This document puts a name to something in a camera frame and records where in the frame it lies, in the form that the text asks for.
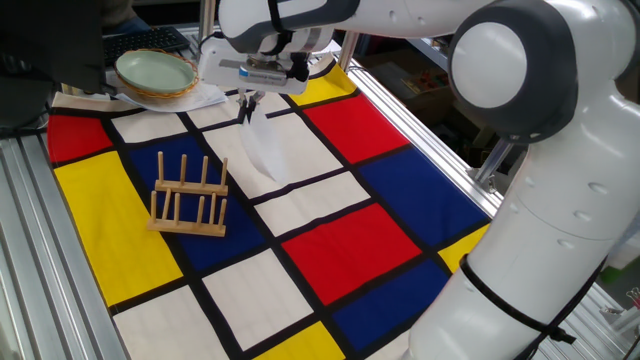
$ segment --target blue rectangle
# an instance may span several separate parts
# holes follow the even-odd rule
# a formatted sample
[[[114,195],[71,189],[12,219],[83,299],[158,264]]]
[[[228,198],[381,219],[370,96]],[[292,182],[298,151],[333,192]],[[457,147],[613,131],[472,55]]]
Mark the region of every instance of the blue rectangle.
[[[422,313],[447,280],[445,273],[428,260],[340,309],[333,318],[360,351],[403,321]]]
[[[138,173],[142,177],[147,189],[152,191],[158,178],[158,151],[164,156],[165,180],[179,180],[180,163],[182,154],[187,155],[186,181],[200,182],[202,176],[202,157],[204,153],[198,147],[191,136],[168,140],[147,147],[131,150],[129,155]],[[207,183],[219,184],[220,172],[209,164],[207,170]],[[157,214],[162,214],[164,205],[164,192],[158,192]],[[196,221],[200,195],[180,194],[180,219],[184,221]],[[211,236],[198,236],[178,234],[177,238],[187,253],[189,260],[196,270],[202,270],[227,260],[235,255],[242,254],[254,247],[263,244],[264,238],[251,221],[251,218],[242,209],[238,201],[231,195],[227,199],[227,212],[225,225],[227,234],[224,238]],[[218,197],[216,209],[220,209],[221,198]],[[169,218],[173,218],[173,203],[169,209]],[[209,220],[211,197],[205,197],[203,221]]]
[[[360,173],[431,246],[488,221],[487,215],[417,149],[366,164]]]

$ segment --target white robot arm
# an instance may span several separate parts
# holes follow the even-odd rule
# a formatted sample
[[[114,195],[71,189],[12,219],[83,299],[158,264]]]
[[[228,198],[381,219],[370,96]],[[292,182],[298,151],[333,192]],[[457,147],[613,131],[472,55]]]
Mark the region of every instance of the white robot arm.
[[[639,17],[625,1],[222,0],[228,42],[203,47],[204,80],[300,93],[304,54],[334,28],[455,31],[454,92],[503,139],[531,145],[466,271],[412,327],[404,360],[512,360],[540,329],[495,297],[549,324],[640,210],[640,108],[614,83],[640,53]]]

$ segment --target yellow square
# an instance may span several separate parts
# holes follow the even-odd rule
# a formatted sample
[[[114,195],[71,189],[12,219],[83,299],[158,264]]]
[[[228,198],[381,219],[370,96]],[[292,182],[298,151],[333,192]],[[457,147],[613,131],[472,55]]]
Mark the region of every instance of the yellow square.
[[[285,340],[254,360],[343,360],[344,354],[321,322]]]

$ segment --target red rectangle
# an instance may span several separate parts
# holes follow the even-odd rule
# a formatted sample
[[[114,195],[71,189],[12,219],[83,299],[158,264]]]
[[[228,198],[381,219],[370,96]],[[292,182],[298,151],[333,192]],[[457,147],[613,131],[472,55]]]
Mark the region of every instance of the red rectangle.
[[[99,119],[51,115],[47,129],[52,163],[69,161],[112,145]]]
[[[409,143],[362,94],[304,112],[352,164]]]
[[[374,204],[283,244],[326,305],[420,254]]]

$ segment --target mondrian pattern tablecloth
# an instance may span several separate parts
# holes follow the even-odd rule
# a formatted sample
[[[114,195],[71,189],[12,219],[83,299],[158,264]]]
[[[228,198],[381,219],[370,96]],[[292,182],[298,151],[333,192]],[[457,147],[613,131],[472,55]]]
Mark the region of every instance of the mondrian pattern tablecloth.
[[[56,96],[54,172],[132,359],[398,359],[487,215],[333,62],[261,102],[289,184],[251,165],[227,96],[177,114]],[[226,237],[146,230],[158,151],[168,180],[182,154],[192,182],[204,155],[209,183],[229,159]],[[183,194],[181,220],[198,198]]]

